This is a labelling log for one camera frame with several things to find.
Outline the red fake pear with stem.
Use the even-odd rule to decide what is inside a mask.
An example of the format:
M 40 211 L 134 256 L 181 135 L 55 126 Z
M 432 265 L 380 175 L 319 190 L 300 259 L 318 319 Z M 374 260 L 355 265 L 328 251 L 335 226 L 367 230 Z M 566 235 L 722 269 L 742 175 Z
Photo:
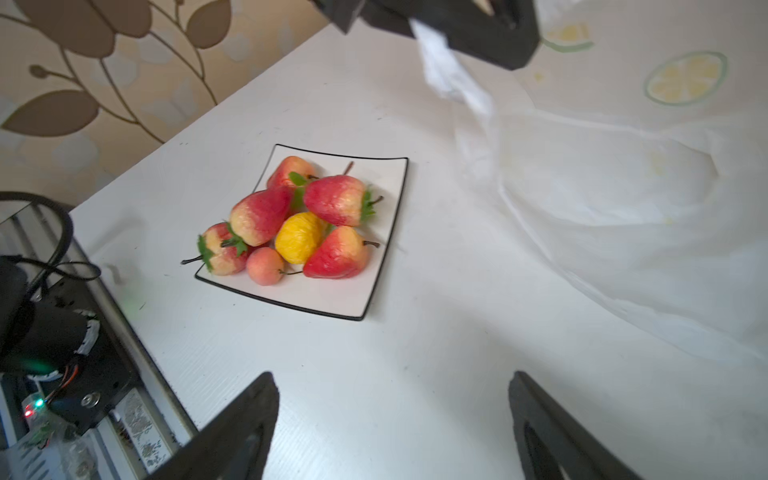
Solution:
M 298 156 L 288 156 L 282 160 L 269 177 L 267 188 L 288 187 L 295 189 L 316 177 L 316 169 L 310 162 Z

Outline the pale fake strawberry green leaves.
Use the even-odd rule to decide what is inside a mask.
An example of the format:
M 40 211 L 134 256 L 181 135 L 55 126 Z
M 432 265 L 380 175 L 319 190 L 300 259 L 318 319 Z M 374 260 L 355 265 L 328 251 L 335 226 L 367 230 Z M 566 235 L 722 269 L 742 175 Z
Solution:
M 223 240 L 221 247 L 235 247 L 242 255 L 247 246 L 259 247 L 272 240 L 287 218 L 294 190 L 279 186 L 254 192 L 231 210 L 227 230 L 230 237 Z

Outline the white plastic bag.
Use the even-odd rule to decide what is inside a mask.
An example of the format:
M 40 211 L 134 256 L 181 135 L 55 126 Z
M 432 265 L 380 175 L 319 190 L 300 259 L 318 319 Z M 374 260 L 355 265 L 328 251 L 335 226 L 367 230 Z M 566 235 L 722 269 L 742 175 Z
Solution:
M 539 2 L 512 100 L 425 21 L 467 186 L 611 313 L 709 360 L 767 362 L 767 5 Z

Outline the red fake strawberry green leaves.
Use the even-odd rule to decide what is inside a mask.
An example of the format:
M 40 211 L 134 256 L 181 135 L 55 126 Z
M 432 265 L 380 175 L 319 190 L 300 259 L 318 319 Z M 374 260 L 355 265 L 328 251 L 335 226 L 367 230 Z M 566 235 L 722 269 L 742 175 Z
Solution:
M 372 188 L 349 175 L 321 178 L 304 189 L 303 201 L 309 212 L 334 226 L 359 227 L 376 215 Z

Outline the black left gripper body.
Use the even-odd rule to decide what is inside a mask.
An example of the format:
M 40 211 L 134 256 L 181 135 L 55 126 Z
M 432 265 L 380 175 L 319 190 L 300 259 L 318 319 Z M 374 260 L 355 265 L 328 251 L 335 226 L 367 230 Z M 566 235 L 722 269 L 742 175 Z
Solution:
M 311 0 L 313 6 L 341 32 L 348 33 L 361 14 L 365 0 Z

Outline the red green fake apple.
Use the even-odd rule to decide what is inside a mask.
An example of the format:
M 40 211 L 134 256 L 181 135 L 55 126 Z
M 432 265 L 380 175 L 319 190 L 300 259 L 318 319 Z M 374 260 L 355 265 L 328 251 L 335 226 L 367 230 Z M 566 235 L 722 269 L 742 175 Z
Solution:
M 209 273 L 229 276 L 243 271 L 252 248 L 235 234 L 228 222 L 219 222 L 198 236 L 198 255 L 185 259 L 181 265 L 202 262 Z

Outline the small peach fake cherry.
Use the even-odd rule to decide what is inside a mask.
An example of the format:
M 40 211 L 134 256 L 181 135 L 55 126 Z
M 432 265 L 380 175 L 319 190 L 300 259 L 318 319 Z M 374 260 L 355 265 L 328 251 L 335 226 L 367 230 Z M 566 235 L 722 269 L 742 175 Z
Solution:
M 247 258 L 245 270 L 260 286 L 273 286 L 286 276 L 301 274 L 301 271 L 289 271 L 281 255 L 270 247 L 255 249 Z

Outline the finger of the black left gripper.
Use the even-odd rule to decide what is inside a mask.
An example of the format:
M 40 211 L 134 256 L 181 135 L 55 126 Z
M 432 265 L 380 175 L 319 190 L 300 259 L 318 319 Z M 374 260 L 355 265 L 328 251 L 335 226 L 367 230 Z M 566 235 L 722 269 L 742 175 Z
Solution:
M 373 28 L 413 38 L 412 20 L 445 35 L 451 49 L 514 71 L 540 43 L 532 0 L 492 1 L 486 12 L 473 1 L 368 1 L 361 17 Z

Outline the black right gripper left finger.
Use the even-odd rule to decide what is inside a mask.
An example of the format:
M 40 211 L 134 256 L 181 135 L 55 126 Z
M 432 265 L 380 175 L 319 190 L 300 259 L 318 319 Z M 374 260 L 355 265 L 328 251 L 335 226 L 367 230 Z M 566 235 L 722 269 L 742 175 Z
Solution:
M 264 372 L 151 479 L 260 479 L 274 436 L 280 394 Z

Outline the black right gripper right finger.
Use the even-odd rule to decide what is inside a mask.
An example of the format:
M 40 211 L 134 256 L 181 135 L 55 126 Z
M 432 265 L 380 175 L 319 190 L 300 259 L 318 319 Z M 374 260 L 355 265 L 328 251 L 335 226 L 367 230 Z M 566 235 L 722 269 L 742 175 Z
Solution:
M 640 479 L 527 373 L 514 374 L 508 397 L 525 478 Z

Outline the yellow fake lemon with leaves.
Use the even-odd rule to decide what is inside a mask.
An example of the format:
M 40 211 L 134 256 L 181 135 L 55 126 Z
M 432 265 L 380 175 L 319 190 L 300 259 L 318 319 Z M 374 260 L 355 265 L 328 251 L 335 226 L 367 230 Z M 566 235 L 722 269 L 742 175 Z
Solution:
M 353 162 L 350 162 L 342 175 L 347 175 L 352 166 Z M 309 212 L 304 205 L 304 189 L 309 183 L 311 183 L 310 180 L 293 189 L 292 202 L 298 202 L 305 207 L 305 210 L 291 215 L 283 223 L 275 239 L 277 252 L 290 264 L 306 263 L 322 243 L 327 228 L 334 226 Z

